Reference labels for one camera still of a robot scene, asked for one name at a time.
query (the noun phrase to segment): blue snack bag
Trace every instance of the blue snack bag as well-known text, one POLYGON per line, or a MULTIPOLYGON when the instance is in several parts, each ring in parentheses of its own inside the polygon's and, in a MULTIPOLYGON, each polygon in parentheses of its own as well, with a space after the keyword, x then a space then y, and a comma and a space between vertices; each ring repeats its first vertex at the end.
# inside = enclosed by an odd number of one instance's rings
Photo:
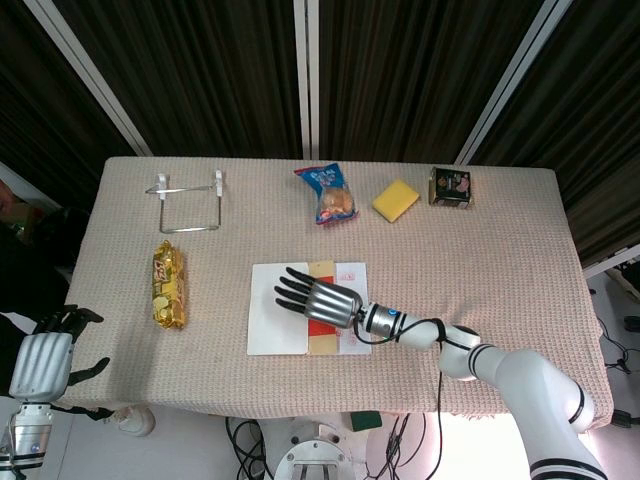
POLYGON ((324 167, 301 168, 294 170, 294 173, 302 177, 318 195, 318 225, 347 220, 358 214, 349 185, 344 181, 337 163, 324 167))

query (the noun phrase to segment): yellow sponge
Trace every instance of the yellow sponge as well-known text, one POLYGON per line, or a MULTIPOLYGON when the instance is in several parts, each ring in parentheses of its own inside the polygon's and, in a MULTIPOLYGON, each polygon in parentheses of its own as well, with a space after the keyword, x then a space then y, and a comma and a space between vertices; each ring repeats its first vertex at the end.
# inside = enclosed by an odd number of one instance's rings
POLYGON ((418 198, 420 198, 418 192, 398 179, 376 197, 373 201, 373 208, 389 222, 393 223, 418 198))

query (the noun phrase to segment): beige tablecloth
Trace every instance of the beige tablecloth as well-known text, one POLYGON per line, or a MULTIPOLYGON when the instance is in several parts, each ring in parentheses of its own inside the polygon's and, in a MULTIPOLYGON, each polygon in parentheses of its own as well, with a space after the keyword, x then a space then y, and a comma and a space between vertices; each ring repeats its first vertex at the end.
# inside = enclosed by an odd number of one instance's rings
MULTIPOLYGON (((587 286, 553 172, 468 167, 474 204, 467 210, 427 203, 431 166, 341 163, 359 218, 316 226, 315 193, 293 169, 309 162, 228 158, 123 157, 105 167, 68 302, 105 321, 80 338, 74 369, 102 356, 98 377, 71 387, 63 400, 116 407, 149 402, 243 417, 334 411, 433 411, 438 380, 427 353, 389 344, 371 356, 246 355, 251 266, 333 259, 366 262, 369 298, 479 332, 504 349, 533 348, 593 396, 596 424, 613 404, 587 286), (225 174, 222 228, 169 236, 185 254, 187 312, 183 331, 166 331, 151 313, 151 258, 165 238, 159 200, 144 191, 159 172, 171 186, 225 174), (371 203, 402 178, 421 200, 389 224, 371 203)), ((167 226, 215 218, 207 193, 169 196, 167 226)), ((506 411, 481 382, 445 379, 443 411, 506 411)))

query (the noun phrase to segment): robotic arm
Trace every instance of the robotic arm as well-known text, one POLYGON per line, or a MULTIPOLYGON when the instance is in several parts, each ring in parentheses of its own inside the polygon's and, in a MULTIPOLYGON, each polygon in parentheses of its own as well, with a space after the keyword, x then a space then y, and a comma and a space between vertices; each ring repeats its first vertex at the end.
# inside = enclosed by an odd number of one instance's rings
POLYGON ((598 461, 577 437, 593 420, 593 400, 540 354, 505 352, 481 343, 469 328, 445 326, 439 319, 420 320, 377 303, 365 306, 353 290, 293 269, 287 272, 298 282, 280 277, 291 289, 275 287, 284 297, 276 299, 282 307, 338 328, 353 327, 358 336, 364 328, 386 341, 423 351, 441 342, 442 373, 462 381, 477 378, 495 387, 518 425, 532 480, 606 480, 598 461))
POLYGON ((22 341, 9 393, 22 402, 0 441, 0 480, 37 480, 53 424, 51 402, 68 385, 93 378, 109 363, 102 358, 87 370, 71 372, 76 340, 89 322, 102 322, 91 310, 67 305, 22 341))

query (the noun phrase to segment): gold snack package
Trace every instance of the gold snack package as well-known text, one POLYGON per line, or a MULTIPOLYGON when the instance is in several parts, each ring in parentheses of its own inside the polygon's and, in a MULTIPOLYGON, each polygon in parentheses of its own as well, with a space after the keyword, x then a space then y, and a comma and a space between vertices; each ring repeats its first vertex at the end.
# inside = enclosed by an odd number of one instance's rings
POLYGON ((183 328, 184 271, 182 254, 168 240, 153 254, 153 318, 164 328, 183 328))

